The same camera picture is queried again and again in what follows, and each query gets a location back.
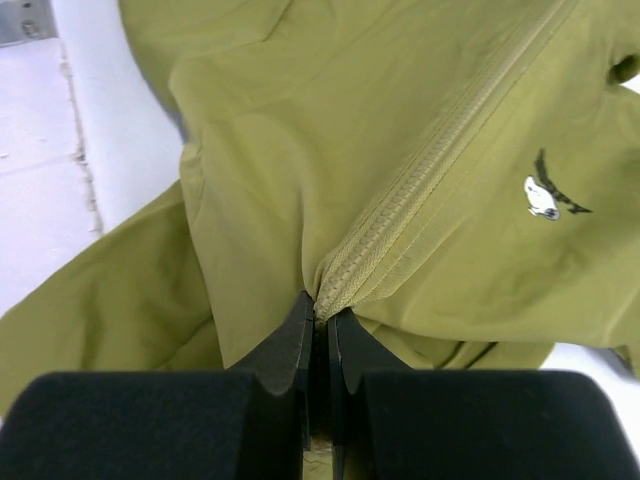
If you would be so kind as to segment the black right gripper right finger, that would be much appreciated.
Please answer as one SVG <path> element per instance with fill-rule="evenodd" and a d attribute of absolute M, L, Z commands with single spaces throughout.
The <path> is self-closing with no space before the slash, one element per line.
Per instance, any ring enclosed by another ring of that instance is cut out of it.
<path fill-rule="evenodd" d="M 416 370 L 345 310 L 327 325 L 337 479 L 635 479 L 613 408 L 562 371 Z"/>

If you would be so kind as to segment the olive green hooded jacket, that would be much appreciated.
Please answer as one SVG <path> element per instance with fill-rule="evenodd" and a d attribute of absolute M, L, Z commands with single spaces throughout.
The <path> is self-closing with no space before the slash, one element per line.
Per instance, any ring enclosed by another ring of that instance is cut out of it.
<path fill-rule="evenodd" d="M 180 179 L 1 321 L 3 423 L 57 372 L 226 370 L 313 303 L 299 479 L 333 475 L 327 325 L 416 370 L 639 369 L 635 1 L 124 1 Z"/>

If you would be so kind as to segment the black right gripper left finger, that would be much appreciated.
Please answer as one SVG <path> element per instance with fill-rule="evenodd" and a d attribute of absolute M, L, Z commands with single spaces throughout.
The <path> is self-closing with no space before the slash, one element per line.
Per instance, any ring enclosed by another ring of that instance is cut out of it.
<path fill-rule="evenodd" d="M 226 370 L 57 372 L 1 429 L 5 479 L 299 479 L 313 303 Z"/>

